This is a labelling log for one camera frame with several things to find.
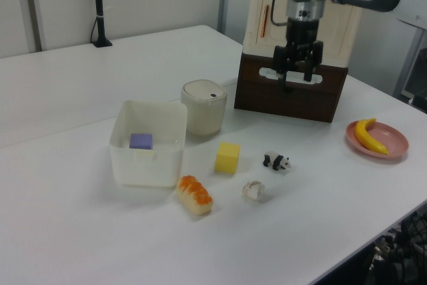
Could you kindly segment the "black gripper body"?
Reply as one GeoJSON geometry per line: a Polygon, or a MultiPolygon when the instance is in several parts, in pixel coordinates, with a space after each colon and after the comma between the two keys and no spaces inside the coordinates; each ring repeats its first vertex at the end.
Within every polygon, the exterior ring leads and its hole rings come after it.
{"type": "Polygon", "coordinates": [[[291,45],[293,49],[293,59],[290,61],[293,63],[304,61],[311,44],[319,41],[317,39],[319,23],[318,19],[311,21],[288,19],[286,45],[291,45]]]}

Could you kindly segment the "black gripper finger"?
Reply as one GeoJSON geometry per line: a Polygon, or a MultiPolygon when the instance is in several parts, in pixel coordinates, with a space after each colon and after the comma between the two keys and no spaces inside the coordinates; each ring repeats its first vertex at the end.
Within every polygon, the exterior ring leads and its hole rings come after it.
{"type": "Polygon", "coordinates": [[[292,62],[289,62],[289,59],[293,59],[293,49],[291,45],[275,46],[273,54],[273,69],[276,71],[279,85],[284,92],[293,91],[286,81],[289,66],[292,66],[292,62]]]}
{"type": "Polygon", "coordinates": [[[314,41],[304,59],[304,81],[311,81],[314,70],[322,63],[324,43],[314,41]]]}

